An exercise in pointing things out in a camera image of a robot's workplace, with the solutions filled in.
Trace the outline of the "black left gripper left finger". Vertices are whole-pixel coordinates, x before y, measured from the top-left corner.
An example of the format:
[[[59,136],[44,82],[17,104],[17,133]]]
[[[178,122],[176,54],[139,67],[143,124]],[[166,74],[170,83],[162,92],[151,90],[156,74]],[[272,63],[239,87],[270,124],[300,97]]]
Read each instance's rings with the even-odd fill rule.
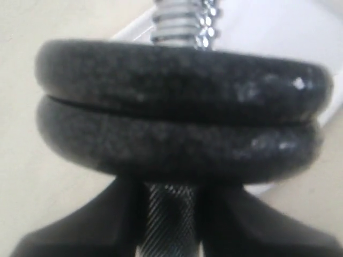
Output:
[[[71,215],[26,235],[12,256],[135,256],[145,203],[142,183],[117,178]]]

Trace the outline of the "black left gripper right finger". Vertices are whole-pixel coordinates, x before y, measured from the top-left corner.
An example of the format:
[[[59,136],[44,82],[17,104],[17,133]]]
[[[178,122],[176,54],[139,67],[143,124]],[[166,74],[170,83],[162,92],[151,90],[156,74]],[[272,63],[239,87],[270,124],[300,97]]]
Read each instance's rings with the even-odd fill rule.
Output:
[[[205,188],[198,231],[206,256],[341,256],[334,236],[271,208],[241,187]]]

